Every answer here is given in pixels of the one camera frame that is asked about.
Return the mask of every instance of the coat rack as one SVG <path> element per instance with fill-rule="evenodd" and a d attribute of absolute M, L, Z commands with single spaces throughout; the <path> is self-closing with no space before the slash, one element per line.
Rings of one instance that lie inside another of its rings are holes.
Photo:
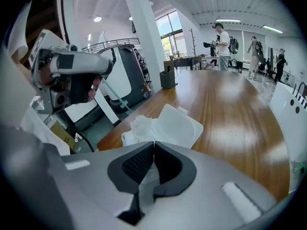
<path fill-rule="evenodd" d="M 193 53 L 194 53 L 194 56 L 196 56 L 196 54 L 195 54 L 195 46 L 196 46 L 196 45 L 195 45 L 195 37 L 193 36 L 193 30 L 192 30 L 192 28 L 191 28 L 191 30 L 189 30 L 189 31 L 192 33 L 192 39 L 193 39 L 193 49 L 192 49 L 192 50 L 194 51 L 194 52 L 193 52 Z"/>

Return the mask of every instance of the black backpack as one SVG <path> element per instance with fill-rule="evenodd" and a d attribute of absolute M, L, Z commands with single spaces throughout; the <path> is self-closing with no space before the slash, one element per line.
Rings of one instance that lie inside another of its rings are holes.
<path fill-rule="evenodd" d="M 238 49 L 239 49 L 239 43 L 238 41 L 230 36 L 230 43 L 229 43 L 229 52 L 231 54 L 237 54 L 238 53 Z"/>
<path fill-rule="evenodd" d="M 256 50 L 258 51 L 260 63 L 261 64 L 265 63 L 265 58 L 264 58 L 264 55 L 263 55 L 263 47 L 262 47 L 261 42 L 259 42 L 259 41 L 256 42 Z"/>

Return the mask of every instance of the ceiling light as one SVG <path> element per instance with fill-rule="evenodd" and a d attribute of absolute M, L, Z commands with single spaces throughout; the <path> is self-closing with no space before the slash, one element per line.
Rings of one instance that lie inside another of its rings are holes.
<path fill-rule="evenodd" d="M 272 28 L 272 27 L 269 27 L 267 25 L 264 25 L 263 28 L 268 29 L 268 30 L 273 31 L 273 32 L 276 32 L 276 33 L 283 33 L 282 31 L 277 30 L 277 29 Z"/>
<path fill-rule="evenodd" d="M 94 18 L 94 21 L 95 21 L 95 22 L 100 22 L 100 21 L 101 21 L 101 17 L 100 17 L 100 16 L 95 17 L 95 18 Z"/>
<path fill-rule="evenodd" d="M 240 22 L 241 20 L 236 19 L 216 19 L 217 22 Z"/>

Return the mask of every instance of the railing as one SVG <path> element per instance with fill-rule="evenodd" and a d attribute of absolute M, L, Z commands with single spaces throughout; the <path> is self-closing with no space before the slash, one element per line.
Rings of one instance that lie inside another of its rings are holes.
<path fill-rule="evenodd" d="M 89 53 L 97 53 L 99 50 L 115 46 L 115 45 L 120 45 L 120 44 L 133 44 L 135 46 L 140 45 L 140 41 L 137 37 L 132 37 L 132 38 L 124 38 L 124 39 L 118 39 L 118 40 L 112 40 L 108 42 L 103 42 L 99 44 L 94 44 L 89 47 L 85 47 L 82 50 L 84 52 L 89 52 Z"/>

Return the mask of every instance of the cable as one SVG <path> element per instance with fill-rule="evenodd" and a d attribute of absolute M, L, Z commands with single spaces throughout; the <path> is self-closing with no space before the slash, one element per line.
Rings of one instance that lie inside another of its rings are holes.
<path fill-rule="evenodd" d="M 74 131 L 76 131 L 76 133 L 78 133 L 82 137 L 82 139 L 86 141 L 86 143 L 88 144 L 88 146 L 90 147 L 92 152 L 95 152 L 95 150 L 92 147 L 92 145 L 89 142 L 89 140 L 83 134 L 81 134 L 81 132 L 79 130 L 77 130 L 75 125 L 72 123 L 71 119 L 68 117 L 67 113 L 64 110 L 62 110 L 61 114 L 65 118 L 65 120 L 66 120 L 67 124 L 69 125 L 69 127 L 72 128 Z"/>

